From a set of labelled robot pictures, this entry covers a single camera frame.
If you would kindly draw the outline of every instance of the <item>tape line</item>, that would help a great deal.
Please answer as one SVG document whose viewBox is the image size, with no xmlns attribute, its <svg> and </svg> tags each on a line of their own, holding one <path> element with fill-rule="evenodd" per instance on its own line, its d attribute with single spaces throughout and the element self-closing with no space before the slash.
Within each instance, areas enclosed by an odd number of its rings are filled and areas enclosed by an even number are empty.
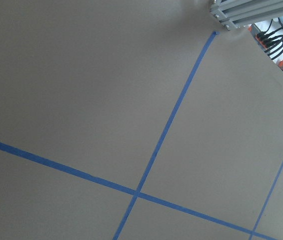
<svg viewBox="0 0 283 240">
<path fill-rule="evenodd" d="M 260 211 L 259 216 L 258 216 L 258 218 L 257 218 L 257 220 L 256 220 L 256 223 L 255 223 L 255 225 L 253 226 L 252 233 L 251 233 L 250 236 L 249 236 L 249 240 L 252 240 L 253 235 L 255 235 L 255 231 L 256 231 L 256 229 L 257 229 L 257 226 L 258 226 L 258 224 L 260 223 L 260 220 L 261 220 L 261 218 L 262 218 L 262 215 L 263 215 L 263 213 L 264 213 L 264 211 L 265 211 L 265 208 L 266 208 L 266 206 L 267 206 L 267 204 L 268 204 L 268 202 L 269 202 L 269 200 L 270 200 L 270 197 L 271 197 L 271 195 L 272 195 L 272 193 L 273 193 L 273 191 L 274 191 L 274 188 L 275 188 L 275 186 L 276 186 L 276 183 L 277 183 L 277 181 L 278 181 L 278 178 L 280 177 L 280 174 L 282 173 L 282 170 L 283 170 L 283 160 L 282 160 L 282 162 L 281 162 L 281 165 L 280 165 L 280 167 L 279 167 L 279 170 L 278 170 L 278 172 L 277 172 L 277 175 L 276 175 L 276 177 L 275 177 L 275 179 L 274 179 L 274 181 L 273 181 L 273 183 L 272 183 L 272 185 L 271 185 L 271 187 L 270 187 L 269 193 L 268 193 L 268 195 L 267 195 L 267 197 L 266 197 L 266 200 L 265 200 L 265 202 L 264 202 L 264 204 L 263 204 L 263 206 L 262 206 L 262 208 L 261 208 L 261 211 Z"/>
<path fill-rule="evenodd" d="M 9 145 L 4 144 L 2 142 L 0 142 L 0 150 L 7 152 L 9 154 L 16 155 L 18 157 L 30 160 L 32 162 L 42 164 L 42 165 L 45 165 L 47 167 L 62 171 L 64 173 L 68 173 L 68 174 L 74 175 L 76 177 L 86 179 L 86 180 L 89 180 L 91 182 L 94 182 L 94 183 L 97 183 L 97 184 L 100 184 L 100 185 L 121 191 L 121 192 L 126 193 L 126 194 L 133 195 L 135 193 L 135 190 L 133 190 L 129 187 L 122 186 L 122 185 L 119 185 L 119 184 L 114 183 L 112 181 L 108 181 L 108 180 L 105 180 L 103 178 L 90 175 L 86 172 L 77 170 L 77 169 L 72 168 L 70 166 L 63 165 L 61 163 L 49 160 L 49 159 L 41 157 L 41 156 L 37 156 L 37 155 L 29 153 L 27 151 L 20 150 L 18 148 L 15 148 L 13 146 L 9 146 Z"/>
<path fill-rule="evenodd" d="M 124 225 L 125 225 L 125 223 L 127 221 L 127 218 L 130 215 L 130 213 L 131 213 L 131 211 L 132 211 L 132 209 L 134 207 L 134 204 L 135 204 L 135 202 L 136 202 L 136 200 L 138 198 L 138 195 L 140 194 L 140 192 L 142 190 L 142 187 L 143 187 L 143 185 L 144 185 L 144 183 L 146 181 L 146 178 L 147 178 L 148 174 L 150 173 L 150 170 L 151 170 L 151 168 L 152 168 L 152 166 L 154 164 L 156 156 L 157 156 L 159 150 L 161 149 L 161 146 L 162 146 L 162 144 L 163 144 L 163 142 L 165 140 L 167 132 L 170 129 L 170 127 L 171 127 L 171 125 L 173 123 L 173 120 L 174 120 L 174 118 L 176 116 L 176 113 L 177 113 L 177 111 L 178 111 L 178 109 L 179 109 L 179 107 L 180 107 L 180 105 L 181 105 L 181 103 L 182 103 L 182 101 L 183 101 L 183 99 L 184 99 L 184 97 L 186 95 L 186 92 L 187 92 L 187 90 L 188 90 L 188 88 L 189 88 L 193 78 L 194 78 L 194 75 L 195 75 L 198 67 L 200 66 L 200 64 L 201 64 L 201 62 L 203 60 L 203 57 L 204 57 L 205 53 L 207 52 L 209 46 L 212 44 L 214 38 L 218 34 L 219 34 L 219 32 L 213 31 L 211 33 L 210 37 L 208 38 L 208 40 L 206 41 L 204 47 L 202 48 L 202 50 L 201 50 L 201 52 L 200 52 L 200 54 L 199 54 L 199 56 L 197 58 L 197 61 L 195 62 L 195 65 L 193 66 L 193 68 L 192 68 L 192 70 L 191 70 L 191 72 L 189 74 L 189 77 L 188 77 L 188 79 L 187 79 L 187 81 L 186 81 L 186 83 L 185 83 L 185 85 L 184 85 L 184 87 L 183 87 L 183 89 L 182 89 L 178 99 L 177 99 L 177 102 L 176 102 L 173 110 L 171 111 L 171 114 L 170 114 L 170 116 L 169 116 L 169 118 L 167 120 L 167 123 L 166 123 L 166 125 L 165 125 L 165 127 L 164 127 L 164 129 L 163 129 L 163 131 L 161 133 L 161 136 L 160 136 L 160 138 L 159 138 L 159 140 L 158 140 L 158 142 L 156 144 L 156 147 L 155 147 L 155 149 L 154 149 L 154 151 L 153 151 L 153 153 L 152 153 L 152 155 L 150 157 L 150 160 L 149 160 L 149 162 L 147 164 L 147 167 L 146 167 L 146 169 L 145 169 L 145 171 L 144 171 L 144 173 L 143 173 L 143 175 L 142 175 L 142 177 L 141 177 L 141 179 L 139 181 L 139 184 L 138 184 L 138 187 L 136 189 L 136 192 L 132 196 L 131 201 L 130 201 L 127 209 L 126 209 L 126 212 L 124 213 L 124 215 L 123 215 L 123 217 L 122 217 L 122 219 L 120 221 L 120 224 L 119 224 L 119 226 L 118 226 L 118 228 L 117 228 L 117 230 L 116 230 L 116 232 L 115 232 L 115 234 L 114 234 L 114 236 L 112 238 L 113 240 L 117 240 L 118 237 L 120 236 L 121 231 L 123 230 L 123 227 L 124 227 Z"/>
</svg>

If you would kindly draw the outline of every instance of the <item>blue painter's tape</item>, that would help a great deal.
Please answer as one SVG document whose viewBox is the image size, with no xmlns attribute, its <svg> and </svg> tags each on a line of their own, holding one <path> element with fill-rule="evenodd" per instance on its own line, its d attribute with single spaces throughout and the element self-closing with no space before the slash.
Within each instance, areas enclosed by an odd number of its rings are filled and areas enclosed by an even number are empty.
<svg viewBox="0 0 283 240">
<path fill-rule="evenodd" d="M 218 218 L 203 214 L 201 212 L 198 212 L 198 211 L 195 211 L 195 210 L 174 204 L 172 202 L 169 202 L 169 201 L 166 201 L 166 200 L 163 200 L 163 199 L 160 199 L 160 198 L 157 198 L 157 197 L 154 197 L 154 196 L 142 193 L 142 192 L 139 194 L 139 198 L 148 200 L 148 201 L 156 203 L 156 204 L 164 205 L 168 208 L 175 209 L 175 210 L 181 211 L 183 213 L 187 213 L 187 214 L 196 216 L 198 218 L 205 219 L 205 220 L 208 220 L 210 222 L 213 222 L 213 223 L 216 223 L 216 224 L 219 224 L 219 225 L 223 225 L 223 226 L 231 228 L 231 229 L 241 231 L 241 232 L 246 233 L 246 234 L 252 233 L 252 231 L 247 229 L 247 228 L 232 224 L 232 223 L 227 222 L 227 221 L 220 220 Z"/>
<path fill-rule="evenodd" d="M 35 162 L 35 163 L 38 163 L 38 164 L 42 164 L 42 165 L 45 165 L 47 167 L 50 167 L 50 168 L 53 168 L 53 169 L 56 169 L 56 170 L 59 170 L 59 171 L 62 171 L 62 172 L 74 175 L 76 177 L 79 177 L 79 178 L 82 178 L 82 179 L 85 179 L 85 180 L 88 180 L 88 181 L 91 181 L 91 182 L 94 182 L 94 183 L 97 183 L 97 184 L 100 184 L 100 185 L 112 188 L 112 189 L 115 189 L 115 190 L 118 190 L 118 191 L 121 191 L 123 193 L 127 193 L 127 194 L 130 194 L 130 195 L 134 195 L 134 193 L 135 193 L 135 191 L 133 189 L 131 189 L 131 188 L 119 185 L 117 183 L 105 180 L 103 178 L 92 176 L 92 175 L 90 175 L 88 173 L 79 171 L 79 170 L 74 169 L 72 167 L 69 167 L 69 166 L 57 163 L 55 161 L 48 160 L 46 158 L 34 155 L 32 153 L 20 150 L 18 148 L 9 146 L 9 145 L 1 143 L 1 142 L 0 142 L 0 150 L 4 151 L 4 152 L 7 152 L 9 154 L 16 155 L 18 157 L 30 160 L 32 162 Z M 160 204 L 160 205 L 166 206 L 168 208 L 172 208 L 172 209 L 175 209 L 177 211 L 181 211 L 181 212 L 184 212 L 184 213 L 196 216 L 198 218 L 205 219 L 205 220 L 214 222 L 216 224 L 220 224 L 220 225 L 223 225 L 223 226 L 226 226 L 228 228 L 232 228 L 232 229 L 244 232 L 244 233 L 250 234 L 252 232 L 252 231 L 250 231 L 250 230 L 248 230 L 246 228 L 243 228 L 243 227 L 237 226 L 235 224 L 232 224 L 232 223 L 220 220 L 218 218 L 215 218 L 215 217 L 212 217 L 212 216 L 208 216 L 206 214 L 203 214 L 203 213 L 191 210 L 189 208 L 186 208 L 186 207 L 183 207 L 183 206 L 180 206 L 180 205 L 177 205 L 177 204 L 174 204 L 174 203 L 162 200 L 160 198 L 157 198 L 157 197 L 154 197 L 154 196 L 150 196 L 150 195 L 142 193 L 142 192 L 139 193 L 138 198 L 142 198 L 142 199 L 148 200 L 150 202 L 153 202 L 153 203 L 156 203 L 156 204 Z M 260 237 L 260 238 L 263 238 L 263 239 L 266 239 L 266 240 L 276 240 L 275 238 L 272 238 L 272 237 L 260 234 L 258 232 L 254 232 L 253 235 L 255 235 L 257 237 Z"/>
<path fill-rule="evenodd" d="M 261 233 L 258 233 L 258 232 L 252 232 L 252 234 L 256 237 L 266 239 L 266 240 L 277 240 L 276 238 L 273 238 L 273 237 L 270 237 L 270 236 L 267 236 L 267 235 L 264 235 L 264 234 L 261 234 Z"/>
<path fill-rule="evenodd" d="M 275 179 L 274 179 L 274 181 L 273 181 L 273 183 L 272 183 L 272 185 L 271 185 L 271 187 L 270 187 L 269 193 L 268 193 L 268 195 L 267 195 L 267 197 L 266 197 L 266 200 L 265 200 L 265 202 L 264 202 L 264 204 L 263 204 L 263 206 L 262 206 L 262 208 L 261 208 L 261 211 L 260 211 L 260 213 L 259 213 L 259 216 L 258 216 L 258 218 L 257 218 L 257 220 L 256 220 L 255 225 L 253 226 L 252 233 L 250 234 L 248 240 L 252 240 L 253 235 L 256 235 L 256 234 L 255 234 L 255 231 L 256 231 L 257 226 L 258 226 L 258 224 L 259 224 L 259 222 L 260 222 L 260 220 L 261 220 L 261 218 L 262 218 L 262 215 L 263 215 L 263 213 L 264 213 L 264 211 L 265 211 L 265 208 L 266 208 L 266 206 L 267 206 L 267 204 L 268 204 L 268 202 L 269 202 L 269 200 L 270 200 L 270 197 L 271 197 L 271 195 L 272 195 L 272 193 L 273 193 L 273 190 L 274 190 L 275 185 L 276 185 L 276 183 L 277 183 L 277 181 L 278 181 L 278 178 L 280 177 L 280 174 L 282 173 L 282 170 L 283 170 L 283 160 L 282 160 L 282 163 L 281 163 L 281 165 L 280 165 L 280 167 L 279 167 L 279 170 L 278 170 L 278 172 L 277 172 L 277 175 L 276 175 L 276 177 L 275 177 Z"/>
<path fill-rule="evenodd" d="M 92 176 L 88 173 L 85 173 L 83 171 L 79 171 L 79 170 L 72 168 L 70 166 L 66 166 L 66 165 L 60 164 L 60 163 L 55 162 L 55 161 L 51 161 L 49 159 L 43 158 L 41 156 L 37 156 L 37 155 L 29 153 L 27 151 L 20 150 L 18 148 L 15 148 L 13 146 L 9 146 L 9 145 L 1 143 L 1 142 L 0 142 L 0 150 L 7 152 L 9 154 L 12 154 L 12 155 L 16 155 L 18 157 L 33 161 L 35 163 L 42 164 L 42 165 L 45 165 L 47 167 L 50 167 L 50 168 L 53 168 L 53 169 L 74 175 L 76 177 L 86 179 L 86 180 L 89 180 L 91 182 L 94 182 L 94 183 L 97 183 L 97 184 L 100 184 L 100 185 L 104 185 L 106 187 L 121 191 L 121 192 L 126 193 L 126 194 L 134 195 L 134 193 L 135 193 L 135 190 L 133 190 L 129 187 L 119 185 L 117 183 L 105 180 L 105 179 L 100 178 L 100 177 Z"/>
<path fill-rule="evenodd" d="M 185 85 L 184 85 L 184 87 L 183 87 L 183 89 L 182 89 L 178 99 L 177 99 L 177 102 L 176 102 L 173 110 L 171 111 L 171 114 L 170 114 L 170 116 L 169 116 L 169 118 L 167 120 L 167 123 L 166 123 L 166 125 L 165 125 L 165 127 L 164 127 L 164 129 L 163 129 L 163 131 L 161 133 L 161 136 L 160 136 L 160 138 L 159 138 L 159 140 L 157 142 L 157 145 L 156 145 L 156 147 L 155 147 L 155 149 L 154 149 L 154 151 L 153 151 L 153 153 L 152 153 L 152 155 L 150 157 L 150 160 L 149 160 L 149 162 L 147 164 L 147 167 L 146 167 L 146 169 L 145 169 L 145 171 L 144 171 L 144 173 L 143 173 L 143 175 L 142 175 L 142 177 L 140 179 L 140 182 L 138 184 L 136 192 L 132 196 L 131 201 L 130 201 L 130 203 L 128 205 L 128 208 L 127 208 L 126 212 L 124 213 L 124 216 L 122 217 L 122 220 L 121 220 L 121 222 L 120 222 L 120 224 L 119 224 L 119 226 L 117 228 L 117 231 L 115 232 L 115 234 L 113 236 L 113 240 L 117 240 L 119 235 L 121 234 L 122 229 L 123 229 L 123 227 L 124 227 L 124 225 L 125 225 L 125 223 L 127 221 L 127 218 L 130 215 L 130 213 L 131 213 L 131 211 L 133 209 L 133 206 L 134 206 L 134 204 L 135 204 L 135 202 L 136 202 L 136 200 L 138 198 L 138 195 L 139 195 L 139 193 L 142 190 L 142 187 L 143 187 L 143 185 L 144 185 L 144 183 L 146 181 L 146 178 L 147 178 L 148 174 L 150 173 L 150 170 L 151 170 L 151 168 L 152 168 L 152 166 L 154 164 L 156 156 L 157 156 L 159 150 L 161 149 L 161 146 L 162 146 L 162 144 L 163 144 L 163 142 L 165 140 L 167 132 L 170 129 L 170 127 L 171 127 L 171 125 L 173 123 L 173 120 L 174 120 L 174 118 L 176 116 L 176 113 L 177 113 L 180 105 L 182 104 L 182 101 L 183 101 L 183 99 L 184 99 L 184 97 L 186 95 L 186 92 L 187 92 L 187 90 L 188 90 L 188 88 L 189 88 L 189 86 L 190 86 L 190 84 L 191 84 L 191 82 L 192 82 L 192 80 L 193 80 L 193 78 L 195 76 L 195 73 L 196 73 L 198 67 L 200 66 L 200 64 L 201 64 L 201 62 L 202 62 L 202 60 L 204 58 L 204 55 L 207 52 L 209 46 L 212 44 L 214 38 L 218 34 L 219 34 L 219 32 L 213 31 L 211 33 L 210 37 L 208 38 L 208 40 L 206 41 L 205 45 L 203 46 L 203 48 L 202 48 L 202 50 L 201 50 L 201 52 L 200 52 L 200 54 L 199 54 L 199 56 L 198 56 L 198 58 L 196 60 L 196 63 L 193 66 L 193 68 L 192 68 L 192 70 L 191 70 L 191 72 L 189 74 L 189 77 L 188 77 L 188 79 L 187 79 L 187 81 L 186 81 L 186 83 L 185 83 Z"/>
</svg>

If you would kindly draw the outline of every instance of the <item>metal frame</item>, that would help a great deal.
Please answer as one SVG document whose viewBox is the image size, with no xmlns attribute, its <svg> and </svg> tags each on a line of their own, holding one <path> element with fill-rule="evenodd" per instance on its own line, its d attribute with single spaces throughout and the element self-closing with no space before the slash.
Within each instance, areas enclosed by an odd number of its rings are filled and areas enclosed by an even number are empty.
<svg viewBox="0 0 283 240">
<path fill-rule="evenodd" d="M 283 16 L 283 0 L 213 0 L 210 13 L 233 30 Z"/>
</svg>

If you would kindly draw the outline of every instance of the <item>blue tape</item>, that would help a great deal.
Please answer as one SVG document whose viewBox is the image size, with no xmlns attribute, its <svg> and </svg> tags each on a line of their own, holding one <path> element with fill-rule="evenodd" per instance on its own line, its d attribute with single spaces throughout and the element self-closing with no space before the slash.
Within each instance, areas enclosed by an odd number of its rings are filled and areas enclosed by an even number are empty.
<svg viewBox="0 0 283 240">
<path fill-rule="evenodd" d="M 218 218 L 203 214 L 203 213 L 195 211 L 195 210 L 191 210 L 189 208 L 171 203 L 169 201 L 165 201 L 163 199 L 160 199 L 160 198 L 157 198 L 157 197 L 154 197 L 154 196 L 142 193 L 142 192 L 139 194 L 139 198 L 148 200 L 148 201 L 156 203 L 156 204 L 164 205 L 168 208 L 175 209 L 175 210 L 178 210 L 180 212 L 187 213 L 187 214 L 196 216 L 198 218 L 205 219 L 205 220 L 208 220 L 210 222 L 213 222 L 213 223 L 216 223 L 216 224 L 219 224 L 219 225 L 223 225 L 223 226 L 231 228 L 231 229 L 241 231 L 241 232 L 246 233 L 246 234 L 252 233 L 252 231 L 247 229 L 247 228 L 232 224 L 232 223 L 227 222 L 227 221 L 220 220 Z"/>
<path fill-rule="evenodd" d="M 7 152 L 9 154 L 16 155 L 18 157 L 30 160 L 32 162 L 35 162 L 35 163 L 38 163 L 38 164 L 41 164 L 41 165 L 45 165 L 47 167 L 50 167 L 50 168 L 53 168 L 53 169 L 74 175 L 76 177 L 79 177 L 79 178 L 82 178 L 82 179 L 85 179 L 85 180 L 88 180 L 88 181 L 91 181 L 91 182 L 112 188 L 112 189 L 115 189 L 115 190 L 118 190 L 118 191 L 121 191 L 123 193 L 127 193 L 127 194 L 130 194 L 130 195 L 134 195 L 134 193 L 135 193 L 135 190 L 133 190 L 131 188 L 119 185 L 117 183 L 105 180 L 103 178 L 92 176 L 88 173 L 79 171 L 79 170 L 74 169 L 72 167 L 51 161 L 49 159 L 34 155 L 32 153 L 20 150 L 18 148 L 15 148 L 13 146 L 9 146 L 9 145 L 1 143 L 1 142 L 0 142 L 0 150 Z M 153 203 L 156 203 L 156 204 L 159 204 L 159 205 L 163 205 L 163 206 L 166 206 L 168 208 L 175 209 L 177 211 L 181 211 L 183 213 L 187 213 L 187 214 L 196 216 L 198 218 L 205 219 L 205 220 L 214 222 L 216 224 L 220 224 L 220 225 L 223 225 L 225 227 L 232 228 L 232 229 L 244 232 L 244 233 L 250 234 L 252 232 L 252 231 L 250 231 L 246 228 L 243 228 L 241 226 L 237 226 L 235 224 L 220 220 L 220 219 L 212 217 L 212 216 L 208 216 L 206 214 L 203 214 L 203 213 L 197 212 L 195 210 L 191 210 L 189 208 L 186 208 L 186 207 L 183 207 L 183 206 L 162 200 L 162 199 L 154 197 L 154 196 L 150 196 L 150 195 L 142 193 L 142 192 L 139 193 L 138 198 L 142 198 L 142 199 L 148 200 L 150 202 L 153 202 Z M 263 238 L 263 239 L 266 239 L 266 240 L 276 240 L 275 238 L 260 234 L 258 232 L 254 232 L 253 235 L 260 237 L 260 238 Z"/>
<path fill-rule="evenodd" d="M 176 116 L 176 113 L 177 113 L 177 111 L 178 111 L 178 109 L 179 109 L 179 107 L 180 107 L 180 105 L 181 105 L 181 103 L 182 103 L 182 101 L 183 101 L 183 99 L 184 99 L 184 97 L 186 95 L 186 92 L 187 92 L 187 90 L 188 90 L 188 88 L 189 88 L 189 86 L 190 86 L 190 84 L 191 84 L 191 82 L 192 82 L 192 80 L 193 80 L 193 78 L 195 76 L 195 73 L 196 73 L 198 67 L 200 66 L 200 64 L 201 64 L 201 62 L 202 62 L 202 60 L 204 58 L 204 55 L 207 52 L 209 46 L 212 44 L 214 38 L 218 34 L 219 34 L 219 32 L 213 31 L 211 33 L 210 37 L 208 38 L 208 40 L 206 41 L 205 45 L 203 46 L 203 48 L 202 48 L 202 50 L 201 50 L 201 52 L 200 52 L 200 54 L 199 54 L 199 56 L 198 56 L 198 58 L 196 60 L 196 63 L 193 66 L 193 68 L 192 68 L 192 70 L 191 70 L 191 72 L 189 74 L 189 77 L 188 77 L 188 79 L 187 79 L 187 81 L 186 81 L 186 83 L 185 83 L 185 85 L 184 85 L 184 87 L 183 87 L 183 89 L 182 89 L 178 99 L 177 99 L 177 102 L 176 102 L 173 110 L 171 111 L 171 114 L 170 114 L 170 116 L 169 116 L 169 118 L 167 120 L 167 123 L 166 123 L 166 125 L 165 125 L 165 127 L 164 127 L 164 129 L 163 129 L 163 131 L 162 131 L 162 133 L 160 135 L 160 138 L 159 138 L 159 140 L 157 142 L 157 145 L 156 145 L 156 147 L 155 147 L 155 149 L 154 149 L 154 151 L 153 151 L 153 153 L 152 153 L 152 155 L 150 157 L 150 160 L 149 160 L 149 162 L 147 164 L 147 167 L 146 167 L 146 169 L 145 169 L 145 171 L 144 171 L 144 173 L 143 173 L 143 175 L 142 175 L 142 177 L 140 179 L 140 182 L 138 184 L 136 192 L 134 193 L 133 197 L 131 198 L 131 201 L 130 201 L 128 207 L 127 207 L 127 210 L 124 213 L 124 216 L 122 217 L 122 220 L 121 220 L 121 222 L 120 222 L 120 224 L 119 224 L 119 226 L 118 226 L 118 228 L 117 228 L 117 230 L 116 230 L 116 232 L 115 232 L 115 234 L 113 236 L 113 240 L 117 240 L 119 235 L 121 234 L 121 232 L 123 230 L 123 227 L 124 227 L 124 225 L 125 225 L 125 223 L 127 221 L 127 218 L 130 215 L 130 213 L 131 213 L 131 211 L 133 209 L 133 206 L 134 206 L 134 204 L 135 204 L 135 202 L 136 202 L 136 200 L 138 198 L 138 195 L 140 194 L 140 192 L 142 190 L 142 187 L 143 187 L 143 185 L 144 185 L 144 183 L 146 181 L 146 178 L 147 178 L 148 174 L 150 173 L 150 170 L 151 170 L 151 168 L 152 168 L 152 166 L 154 164 L 156 156 L 157 156 L 159 150 L 161 149 L 161 146 L 162 146 L 162 144 L 163 144 L 163 142 L 165 140 L 167 132 L 168 132 L 169 128 L 171 127 L 171 125 L 173 123 L 173 120 L 174 120 L 174 118 Z"/>
<path fill-rule="evenodd" d="M 272 193 L 273 193 L 273 190 L 274 190 L 275 185 L 276 185 L 276 183 L 277 183 L 277 181 L 278 181 L 278 178 L 280 177 L 280 174 L 282 173 L 282 170 L 283 170 L 283 160 L 282 160 L 282 163 L 281 163 L 281 165 L 280 165 L 280 167 L 279 167 L 279 170 L 278 170 L 278 172 L 277 172 L 277 175 L 276 175 L 276 177 L 275 177 L 275 179 L 274 179 L 274 181 L 273 181 L 273 183 L 272 183 L 272 185 L 271 185 L 271 187 L 270 187 L 269 193 L 268 193 L 268 195 L 267 195 L 267 197 L 266 197 L 266 200 L 265 200 L 265 202 L 264 202 L 264 204 L 263 204 L 263 206 L 262 206 L 262 208 L 261 208 L 261 211 L 260 211 L 260 213 L 259 213 L 259 216 L 258 216 L 258 218 L 257 218 L 257 220 L 256 220 L 255 225 L 253 226 L 252 233 L 250 234 L 248 240 L 252 240 L 253 235 L 256 235 L 256 234 L 255 234 L 255 231 L 256 231 L 257 226 L 258 226 L 258 224 L 259 224 L 259 222 L 260 222 L 260 220 L 261 220 L 261 218 L 262 218 L 262 215 L 263 215 L 263 213 L 264 213 L 264 211 L 265 211 L 265 208 L 266 208 L 266 206 L 267 206 L 267 204 L 268 204 L 268 202 L 269 202 L 269 200 L 270 200 L 270 197 L 271 197 L 271 195 L 272 195 Z"/>
<path fill-rule="evenodd" d="M 121 191 L 121 192 L 126 193 L 126 194 L 133 195 L 135 193 L 135 190 L 133 190 L 129 187 L 119 185 L 117 183 L 105 180 L 105 179 L 100 178 L 100 177 L 92 176 L 92 175 L 90 175 L 86 172 L 79 171 L 79 170 L 72 168 L 70 166 L 60 164 L 58 162 L 43 158 L 41 156 L 37 156 L 35 154 L 20 150 L 18 148 L 15 148 L 13 146 L 9 146 L 9 145 L 1 143 L 1 142 L 0 142 L 0 150 L 7 152 L 9 154 L 16 155 L 18 157 L 30 160 L 32 162 L 42 164 L 42 165 L 45 165 L 47 167 L 50 167 L 50 168 L 53 168 L 53 169 L 74 175 L 76 177 L 86 179 L 86 180 L 89 180 L 91 182 L 109 187 L 111 189 Z"/>
</svg>

